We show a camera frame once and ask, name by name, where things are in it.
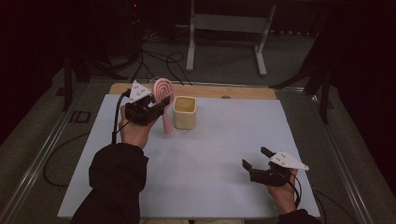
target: cup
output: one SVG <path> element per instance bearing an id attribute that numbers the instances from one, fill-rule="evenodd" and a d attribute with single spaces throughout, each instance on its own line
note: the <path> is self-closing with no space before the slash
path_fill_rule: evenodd
<path id="1" fill-rule="evenodd" d="M 195 127 L 197 100 L 189 96 L 177 96 L 174 103 L 175 128 L 191 130 Z"/>

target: pink brush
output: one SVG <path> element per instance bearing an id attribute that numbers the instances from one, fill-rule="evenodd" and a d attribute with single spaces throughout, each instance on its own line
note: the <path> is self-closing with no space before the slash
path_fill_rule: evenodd
<path id="1" fill-rule="evenodd" d="M 163 130 L 166 134 L 170 134 L 173 131 L 172 121 L 168 116 L 168 107 L 174 102 L 175 96 L 172 89 L 172 82 L 166 78 L 160 78 L 154 83 L 153 94 L 155 102 L 160 103 L 163 98 L 170 96 L 170 103 L 167 105 L 163 111 Z"/>

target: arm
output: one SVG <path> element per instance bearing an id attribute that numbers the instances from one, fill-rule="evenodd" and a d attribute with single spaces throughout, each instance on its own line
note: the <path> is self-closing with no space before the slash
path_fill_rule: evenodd
<path id="1" fill-rule="evenodd" d="M 295 184 L 297 170 L 291 169 L 290 182 Z M 296 210 L 294 190 L 289 184 L 282 187 L 267 186 L 279 212 L 279 224 L 319 224 L 320 221 L 310 216 L 304 209 Z"/>
<path id="2" fill-rule="evenodd" d="M 120 109 L 121 141 L 100 149 L 90 167 L 92 191 L 71 221 L 86 223 L 139 223 L 139 193 L 146 185 L 147 163 L 143 148 L 155 121 L 139 126 L 125 118 Z"/>

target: white surface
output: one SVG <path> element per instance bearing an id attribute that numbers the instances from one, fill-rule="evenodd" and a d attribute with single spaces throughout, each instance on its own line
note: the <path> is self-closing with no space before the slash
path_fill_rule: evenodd
<path id="1" fill-rule="evenodd" d="M 107 95 L 103 101 L 59 217 L 73 216 L 91 191 L 88 170 L 96 151 L 111 142 L 118 98 Z M 277 217 L 267 189 L 249 181 L 242 159 L 267 169 L 262 146 L 300 159 L 280 102 L 197 98 L 196 118 L 193 130 L 174 129 L 170 135 L 164 134 L 160 119 L 153 126 L 144 150 L 149 161 L 147 185 L 140 194 L 141 217 Z M 303 187 L 300 207 L 318 217 L 305 171 L 300 170 L 298 178 Z"/>

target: black sleeve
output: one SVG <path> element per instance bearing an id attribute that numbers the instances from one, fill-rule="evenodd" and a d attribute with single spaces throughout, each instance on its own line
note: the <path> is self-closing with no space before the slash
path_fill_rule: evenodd
<path id="1" fill-rule="evenodd" d="M 285 215 L 279 215 L 279 224 L 320 224 L 321 222 L 304 209 L 296 210 Z"/>
<path id="2" fill-rule="evenodd" d="M 92 191 L 71 224 L 139 223 L 139 193 L 146 185 L 148 161 L 142 149 L 128 144 L 99 150 L 89 171 Z"/>

